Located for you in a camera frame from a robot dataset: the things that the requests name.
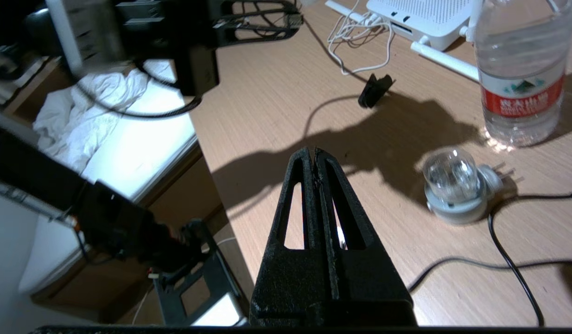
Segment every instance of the desk surface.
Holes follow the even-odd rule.
[[[352,6],[353,1],[343,4]],[[338,18],[322,2],[303,13],[322,39]],[[378,64],[386,55],[386,39],[387,33],[381,34],[358,49],[342,46],[337,52],[350,68]],[[477,83],[409,47],[409,41],[394,38],[390,63],[375,73],[388,73],[396,82],[373,110],[358,106],[364,83],[340,74],[308,25],[288,41],[218,51],[221,85],[191,117],[253,280],[286,164],[303,146],[319,146],[340,161],[408,285],[445,256],[503,263],[483,221],[449,226],[426,209],[420,170],[428,152],[458,145],[476,163],[505,162],[506,169],[515,169],[520,193],[572,190],[572,95],[566,96],[563,120],[551,140],[533,148],[498,150],[482,139]],[[469,44],[453,45],[450,53],[475,62]],[[566,90],[572,93],[572,51]],[[295,200],[286,241],[290,248],[301,248],[300,217]],[[500,241],[516,262],[572,258],[572,201],[514,205],[496,221]],[[523,275],[547,324],[572,326],[572,268],[534,269]],[[536,324],[517,279],[505,271],[448,264],[426,279],[413,300],[421,325]]]

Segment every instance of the plastic bottle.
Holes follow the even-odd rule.
[[[553,132],[572,40],[570,0],[486,0],[475,47],[486,129],[509,146]]]

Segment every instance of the red bottle label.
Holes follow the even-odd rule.
[[[497,78],[480,72],[482,104],[503,117],[519,118],[544,112],[562,95],[566,59],[521,78]]]

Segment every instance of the light bulb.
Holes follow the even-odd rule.
[[[424,163],[424,177],[436,197],[462,203],[477,197],[481,187],[473,157],[460,148],[441,148]]]

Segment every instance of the white towel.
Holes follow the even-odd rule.
[[[127,77],[121,73],[89,74],[79,84],[107,106],[126,110],[146,91],[148,77],[139,70]],[[38,148],[42,152],[81,173],[119,117],[95,105],[74,86],[47,95],[32,128],[40,135]]]

